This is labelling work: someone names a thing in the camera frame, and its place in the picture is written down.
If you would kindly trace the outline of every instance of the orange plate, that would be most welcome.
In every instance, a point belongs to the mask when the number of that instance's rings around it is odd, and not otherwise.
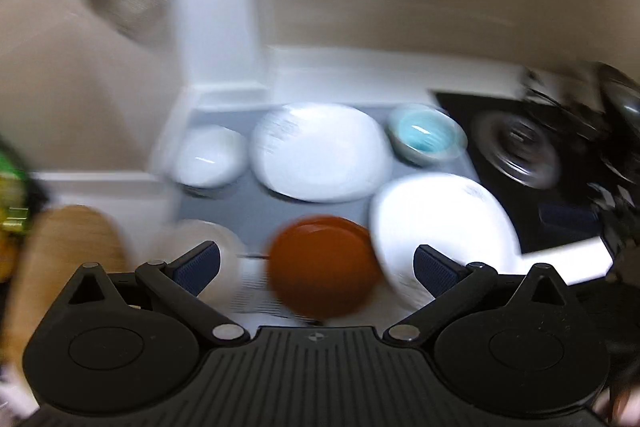
[[[367,229],[335,216],[307,217],[284,229],[267,266],[280,301],[317,320],[356,311],[382,279]]]

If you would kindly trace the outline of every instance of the black cooktop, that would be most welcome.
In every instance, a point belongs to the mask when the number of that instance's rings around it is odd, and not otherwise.
[[[601,161],[598,149],[576,136],[558,136],[543,128],[560,159],[558,183],[544,190],[522,185],[489,163],[474,142],[473,127],[478,117],[487,111],[504,111],[529,118],[526,103],[518,100],[490,98],[466,94],[437,93],[440,105],[466,132],[469,140],[468,153],[476,168],[479,180],[489,190],[511,218],[523,253],[546,248],[560,247],[575,241],[595,237],[593,230],[575,230],[545,224],[540,219],[540,208],[572,208],[589,210],[598,193],[590,183],[601,185],[612,194],[618,194],[618,186],[631,192],[640,201],[640,192],[633,185],[616,176]],[[558,108],[542,106],[549,114]]]

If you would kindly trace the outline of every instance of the turquoise bowl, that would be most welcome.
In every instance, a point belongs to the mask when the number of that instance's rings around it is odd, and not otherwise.
[[[389,117],[388,132],[398,155],[419,166],[452,160],[466,150],[462,127],[429,105],[396,108]]]

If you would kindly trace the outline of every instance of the triangular cutout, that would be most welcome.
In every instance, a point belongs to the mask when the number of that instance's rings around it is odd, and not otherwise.
[[[564,306],[564,299],[556,289],[556,285],[548,277],[543,277],[533,292],[532,302],[542,302],[545,304],[553,304],[555,306]]]
[[[69,304],[83,304],[85,302],[103,301],[104,294],[93,275],[85,275],[82,282],[71,297]]]

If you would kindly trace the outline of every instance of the wooden cutting board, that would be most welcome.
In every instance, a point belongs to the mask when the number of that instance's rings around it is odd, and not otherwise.
[[[125,259],[116,228],[96,210],[74,205],[41,214],[11,283],[2,325],[4,361],[24,378],[24,348],[78,266],[96,261],[107,272],[123,272]]]

